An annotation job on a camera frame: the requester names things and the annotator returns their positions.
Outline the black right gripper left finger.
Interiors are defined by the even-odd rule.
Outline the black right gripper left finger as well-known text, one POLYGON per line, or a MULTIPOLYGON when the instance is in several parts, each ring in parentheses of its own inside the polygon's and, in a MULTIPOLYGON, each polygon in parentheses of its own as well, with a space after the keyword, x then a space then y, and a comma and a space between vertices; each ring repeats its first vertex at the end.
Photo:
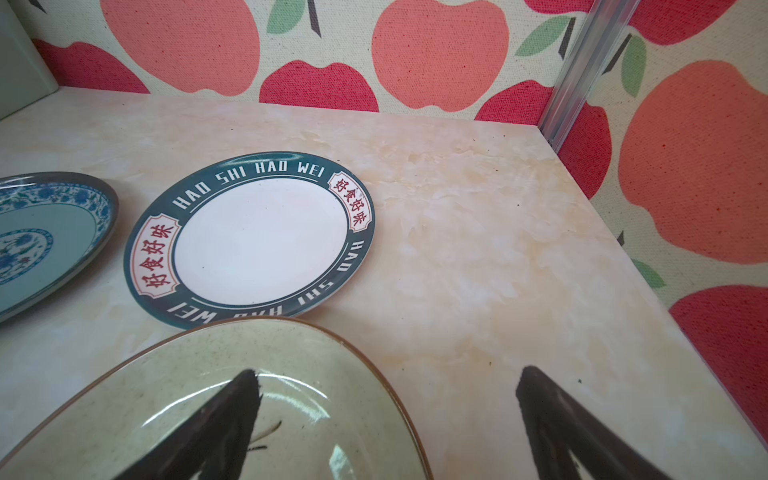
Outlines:
POLYGON ((262 395, 258 375, 241 371, 120 479, 237 479, 262 395))

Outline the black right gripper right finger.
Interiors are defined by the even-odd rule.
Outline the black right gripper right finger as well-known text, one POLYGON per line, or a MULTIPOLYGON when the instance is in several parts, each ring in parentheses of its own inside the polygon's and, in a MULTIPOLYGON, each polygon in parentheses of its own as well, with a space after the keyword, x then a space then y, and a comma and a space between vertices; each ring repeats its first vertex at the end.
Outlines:
POLYGON ((532 457, 541 479, 666 479, 536 366, 516 388, 532 457))

